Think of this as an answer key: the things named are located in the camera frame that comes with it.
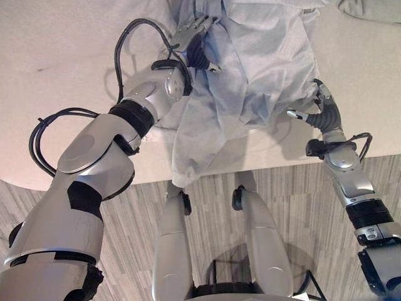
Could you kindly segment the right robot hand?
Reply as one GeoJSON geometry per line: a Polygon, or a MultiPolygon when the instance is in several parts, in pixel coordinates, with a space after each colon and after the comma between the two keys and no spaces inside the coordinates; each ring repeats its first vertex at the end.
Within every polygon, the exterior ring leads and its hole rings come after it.
{"type": "Polygon", "coordinates": [[[286,114],[291,118],[301,120],[320,130],[322,134],[342,129],[340,111],[333,95],[321,80],[315,78],[313,83],[317,87],[314,103],[318,106],[320,112],[318,114],[308,114],[289,109],[286,111],[286,114]]]}

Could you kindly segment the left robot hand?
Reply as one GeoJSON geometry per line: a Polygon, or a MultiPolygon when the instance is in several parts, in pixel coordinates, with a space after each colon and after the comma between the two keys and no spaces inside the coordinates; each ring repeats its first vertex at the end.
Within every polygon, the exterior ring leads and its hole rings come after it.
{"type": "Polygon", "coordinates": [[[220,66],[212,63],[206,57],[203,46],[204,37],[216,19],[216,17],[208,15],[193,18],[182,25],[172,36],[170,40],[172,50],[183,57],[187,67],[213,73],[221,71],[220,66]]]}

